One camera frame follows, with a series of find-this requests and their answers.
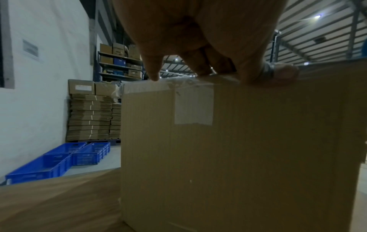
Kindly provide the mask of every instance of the storage shelf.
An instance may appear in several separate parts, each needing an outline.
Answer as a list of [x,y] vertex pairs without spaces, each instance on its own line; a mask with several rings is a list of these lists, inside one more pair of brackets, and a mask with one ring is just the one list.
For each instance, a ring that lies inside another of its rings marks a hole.
[[110,78],[110,79],[116,79],[120,81],[141,81],[140,78],[133,78],[130,76],[122,76],[122,75],[116,75],[111,73],[99,73],[102,77]]
[[130,68],[130,67],[126,67],[126,66],[121,66],[121,65],[113,65],[113,64],[108,64],[108,63],[99,63],[101,65],[102,68],[104,69],[116,69],[116,70],[121,70],[121,71],[126,71],[126,70],[136,70],[136,71],[141,71],[139,69],[136,68]]
[[124,59],[126,61],[126,63],[130,63],[130,64],[133,64],[133,65],[139,65],[139,66],[143,65],[143,61],[137,60],[137,59],[123,57],[123,56],[120,56],[120,55],[108,54],[108,53],[104,53],[104,52],[98,52],[98,54],[102,55],[102,56],[105,56],[105,57],[110,57],[110,58]]

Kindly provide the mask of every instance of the pallet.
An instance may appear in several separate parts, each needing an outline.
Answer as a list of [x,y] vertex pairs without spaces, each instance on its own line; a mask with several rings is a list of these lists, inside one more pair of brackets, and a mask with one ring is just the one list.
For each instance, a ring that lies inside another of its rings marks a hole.
[[74,142],[87,142],[87,143],[110,143],[111,146],[116,146],[121,144],[121,139],[110,139],[110,140],[76,140],[76,141],[69,141],[68,143]]

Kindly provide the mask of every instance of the metal roof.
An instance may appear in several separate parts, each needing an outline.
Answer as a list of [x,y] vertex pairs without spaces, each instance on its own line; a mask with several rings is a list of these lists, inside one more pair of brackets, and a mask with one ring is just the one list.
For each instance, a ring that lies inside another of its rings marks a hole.
[[[276,27],[280,34],[273,61],[303,64],[360,57],[367,38],[366,9],[367,0],[289,0]],[[265,52],[267,61],[272,46],[271,41]],[[162,78],[194,74],[179,56],[164,59],[162,70],[171,73],[161,72]]]

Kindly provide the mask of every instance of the gray floor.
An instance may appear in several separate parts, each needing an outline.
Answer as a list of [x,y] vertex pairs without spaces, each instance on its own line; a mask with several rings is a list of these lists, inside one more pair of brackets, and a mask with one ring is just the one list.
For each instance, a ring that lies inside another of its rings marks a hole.
[[121,167],[121,147],[111,146],[111,152],[97,165],[73,166],[63,176]]

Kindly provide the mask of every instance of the human hand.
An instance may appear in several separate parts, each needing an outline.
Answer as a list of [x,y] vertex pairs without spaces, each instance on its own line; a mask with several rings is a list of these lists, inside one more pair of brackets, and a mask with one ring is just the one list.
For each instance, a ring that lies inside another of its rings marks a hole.
[[287,84],[290,65],[263,61],[287,0],[113,0],[118,18],[136,43],[150,79],[157,81],[165,55],[179,55],[198,75],[238,71],[241,81]]

